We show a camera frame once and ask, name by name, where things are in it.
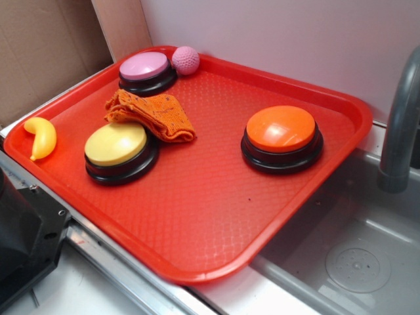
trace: white wall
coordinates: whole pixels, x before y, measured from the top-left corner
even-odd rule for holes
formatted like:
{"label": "white wall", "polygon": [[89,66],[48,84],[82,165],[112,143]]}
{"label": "white wall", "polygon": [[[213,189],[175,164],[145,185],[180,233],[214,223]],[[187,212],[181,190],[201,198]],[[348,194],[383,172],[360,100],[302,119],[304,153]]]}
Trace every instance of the white wall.
{"label": "white wall", "polygon": [[153,45],[348,93],[386,122],[420,45],[420,0],[141,0]]}

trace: orange button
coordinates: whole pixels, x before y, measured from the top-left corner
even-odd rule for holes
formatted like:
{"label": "orange button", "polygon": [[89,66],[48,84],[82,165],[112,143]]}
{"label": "orange button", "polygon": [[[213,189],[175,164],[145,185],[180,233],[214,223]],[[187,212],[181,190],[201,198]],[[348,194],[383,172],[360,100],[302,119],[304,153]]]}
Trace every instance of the orange button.
{"label": "orange button", "polygon": [[253,115],[247,124],[249,141],[258,149],[286,153],[306,146],[314,137],[315,120],[294,106],[273,106]]}

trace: sink drain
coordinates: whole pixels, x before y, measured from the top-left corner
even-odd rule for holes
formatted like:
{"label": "sink drain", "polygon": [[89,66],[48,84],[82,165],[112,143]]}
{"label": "sink drain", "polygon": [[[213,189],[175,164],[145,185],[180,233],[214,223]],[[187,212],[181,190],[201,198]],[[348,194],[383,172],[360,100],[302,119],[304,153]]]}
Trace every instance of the sink drain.
{"label": "sink drain", "polygon": [[351,292],[368,293],[383,287],[391,267],[388,257],[364,241],[348,241],[331,249],[325,266],[329,277]]}

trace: pink button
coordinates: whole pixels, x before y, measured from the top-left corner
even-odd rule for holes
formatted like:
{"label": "pink button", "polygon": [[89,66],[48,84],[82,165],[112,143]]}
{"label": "pink button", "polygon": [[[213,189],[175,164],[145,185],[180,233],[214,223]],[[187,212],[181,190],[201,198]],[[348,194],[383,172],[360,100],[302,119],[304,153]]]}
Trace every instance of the pink button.
{"label": "pink button", "polygon": [[128,80],[142,80],[162,72],[168,65],[168,58],[161,52],[141,52],[122,63],[121,76]]}

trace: textured pink ball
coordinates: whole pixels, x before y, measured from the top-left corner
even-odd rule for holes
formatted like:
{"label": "textured pink ball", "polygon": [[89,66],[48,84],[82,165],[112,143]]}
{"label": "textured pink ball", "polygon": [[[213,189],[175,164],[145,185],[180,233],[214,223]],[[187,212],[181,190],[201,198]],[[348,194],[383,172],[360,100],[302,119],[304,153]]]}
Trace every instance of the textured pink ball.
{"label": "textured pink ball", "polygon": [[189,75],[197,71],[200,57],[194,48],[182,46],[173,53],[172,63],[179,74]]}

